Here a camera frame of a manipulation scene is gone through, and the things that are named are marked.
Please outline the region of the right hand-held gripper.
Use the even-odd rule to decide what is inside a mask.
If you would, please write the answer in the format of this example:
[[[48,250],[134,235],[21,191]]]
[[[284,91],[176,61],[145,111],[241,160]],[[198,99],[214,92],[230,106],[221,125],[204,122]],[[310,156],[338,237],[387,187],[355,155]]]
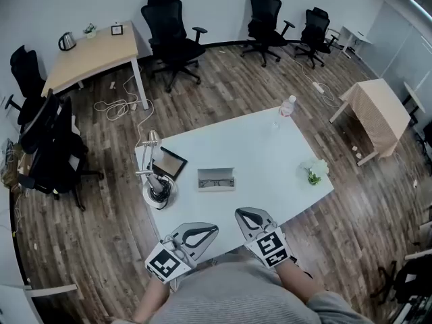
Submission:
[[[235,218],[247,241],[245,247],[268,269],[290,259],[284,233],[268,212],[254,207],[242,207],[236,209]],[[254,230],[273,231],[262,233],[253,240]]]

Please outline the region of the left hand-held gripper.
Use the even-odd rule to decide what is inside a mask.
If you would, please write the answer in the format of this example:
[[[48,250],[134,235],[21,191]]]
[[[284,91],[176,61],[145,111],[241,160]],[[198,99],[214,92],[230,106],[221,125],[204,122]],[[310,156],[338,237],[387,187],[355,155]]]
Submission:
[[[213,223],[183,223],[161,240],[144,262],[146,269],[163,284],[196,268],[197,261],[219,233]],[[190,255],[176,240],[190,241]]]

